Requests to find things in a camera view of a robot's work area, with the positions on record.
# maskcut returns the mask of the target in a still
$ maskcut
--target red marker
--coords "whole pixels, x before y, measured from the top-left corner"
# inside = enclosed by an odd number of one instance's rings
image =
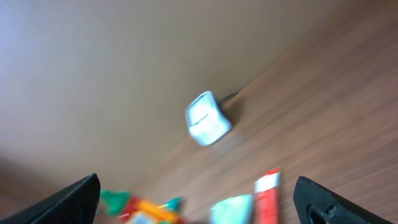
[[[278,224],[279,169],[273,169],[256,181],[256,213],[260,224]]]

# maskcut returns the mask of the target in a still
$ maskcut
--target beige wall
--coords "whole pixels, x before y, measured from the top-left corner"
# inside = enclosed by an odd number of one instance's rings
[[[2,1],[0,156],[60,187],[134,188],[189,102],[244,87],[340,1]]]

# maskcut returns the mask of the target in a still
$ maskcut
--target colorful toy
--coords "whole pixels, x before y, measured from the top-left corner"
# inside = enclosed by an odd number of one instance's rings
[[[256,216],[260,224],[278,224],[279,170],[273,169],[261,177],[254,186]]]
[[[253,211],[253,196],[240,195],[218,202],[211,208],[212,224],[247,224]]]
[[[117,219],[125,223],[184,223],[178,215],[180,197],[172,199],[160,207],[127,191],[102,190],[100,195],[102,202],[107,205],[106,213],[116,216]]]

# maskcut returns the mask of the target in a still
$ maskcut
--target dark floor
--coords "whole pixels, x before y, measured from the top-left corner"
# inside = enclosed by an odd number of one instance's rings
[[[398,1],[352,1],[227,105],[233,130],[202,148],[187,139],[147,196],[187,200],[185,216],[207,222],[210,207],[253,193],[282,169],[283,223],[304,175],[398,222]]]

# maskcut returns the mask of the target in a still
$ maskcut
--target light blue object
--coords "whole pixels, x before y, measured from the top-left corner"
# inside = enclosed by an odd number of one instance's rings
[[[212,224],[247,224],[253,214],[253,196],[240,195],[218,202],[211,208]]]
[[[189,133],[202,146],[214,143],[232,128],[211,91],[202,93],[188,106],[185,118]]]

